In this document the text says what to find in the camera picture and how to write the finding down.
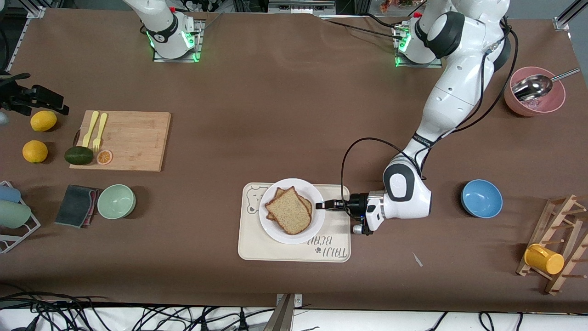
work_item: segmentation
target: blue bowl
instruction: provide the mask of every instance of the blue bowl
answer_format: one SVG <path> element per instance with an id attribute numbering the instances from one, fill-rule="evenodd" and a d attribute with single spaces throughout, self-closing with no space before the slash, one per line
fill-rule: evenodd
<path id="1" fill-rule="evenodd" d="M 476 179 L 463 188 L 462 205 L 471 215 L 490 219 L 502 210 L 502 195 L 491 182 Z"/>

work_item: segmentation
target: brown tablecloth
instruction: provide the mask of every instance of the brown tablecloth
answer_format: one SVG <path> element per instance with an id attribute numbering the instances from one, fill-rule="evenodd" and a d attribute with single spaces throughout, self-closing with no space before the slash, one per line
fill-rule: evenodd
<path id="1" fill-rule="evenodd" d="M 365 19 L 345 22 L 386 32 Z M 512 25 L 517 67 L 578 66 L 568 34 L 550 21 Z M 30 72 L 21 84 L 64 95 L 71 113 L 51 133 L 33 132 L 15 113 L 0 128 L 0 179 L 23 192 L 43 225 L 0 256 L 0 281 L 119 302 L 271 306 L 277 293 L 303 293 L 319 308 L 588 310 L 587 280 L 568 280 L 554 297 L 542 294 L 540 276 L 515 275 L 545 199 L 588 193 L 580 75 L 566 78 L 567 102 L 554 114 L 521 118 L 501 101 L 484 121 L 439 143 L 425 168 L 430 217 L 389 220 L 373 236 L 353 236 L 346 263 L 250 262 L 237 254 L 243 186 L 287 177 L 337 184 L 355 139 L 404 146 L 442 69 L 395 68 L 390 39 L 311 15 L 224 15 L 206 30 L 197 64 L 153 63 L 140 26 L 131 11 L 47 10 L 31 22 L 11 73 Z M 62 156 L 86 110 L 171 112 L 163 171 L 70 170 Z M 23 160 L 21 148 L 33 139 L 49 145 L 49 162 Z M 352 192 L 381 189 L 394 153 L 361 143 L 345 184 Z M 497 217 L 462 210 L 460 189 L 475 178 L 502 191 Z M 98 216 L 86 230 L 53 223 L 68 184 L 116 183 L 137 195 L 129 219 Z"/>

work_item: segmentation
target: metal spoon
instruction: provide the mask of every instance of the metal spoon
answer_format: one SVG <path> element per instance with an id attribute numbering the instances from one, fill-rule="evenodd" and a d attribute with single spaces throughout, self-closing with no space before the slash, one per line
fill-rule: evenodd
<path id="1" fill-rule="evenodd" d="M 551 79 L 545 75 L 529 76 L 513 86 L 514 96 L 519 101 L 527 101 L 542 97 L 552 90 L 553 82 L 562 80 L 573 74 L 577 74 L 578 72 L 580 72 L 580 68 L 564 72 L 563 74 L 557 75 Z"/>

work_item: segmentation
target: green bowl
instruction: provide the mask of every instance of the green bowl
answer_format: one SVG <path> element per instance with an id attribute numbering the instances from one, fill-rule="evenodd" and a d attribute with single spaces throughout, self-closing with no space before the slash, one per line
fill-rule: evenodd
<path id="1" fill-rule="evenodd" d="M 105 219 L 121 219 L 135 209 L 136 202 L 135 193 L 128 186 L 116 184 L 100 194 L 98 212 Z"/>

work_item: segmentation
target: bread slice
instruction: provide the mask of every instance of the bread slice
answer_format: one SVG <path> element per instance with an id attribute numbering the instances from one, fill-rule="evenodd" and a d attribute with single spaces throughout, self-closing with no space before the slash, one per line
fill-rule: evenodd
<path id="1" fill-rule="evenodd" d="M 265 207 L 287 234 L 303 232 L 312 221 L 294 186 L 266 203 Z"/>
<path id="2" fill-rule="evenodd" d="M 276 190 L 276 195 L 273 198 L 274 199 L 279 198 L 285 191 L 286 190 L 284 190 L 283 188 L 278 187 L 278 189 Z M 298 192 L 296 192 L 296 195 L 298 196 L 298 198 L 302 201 L 302 203 L 306 207 L 306 210 L 308 211 L 308 215 L 310 215 L 312 217 L 312 203 L 310 201 L 308 201 L 306 198 L 304 198 L 303 196 L 301 196 L 300 194 L 298 194 Z M 272 220 L 272 221 L 276 220 L 272 213 L 268 213 L 268 216 L 266 218 L 268 220 Z"/>

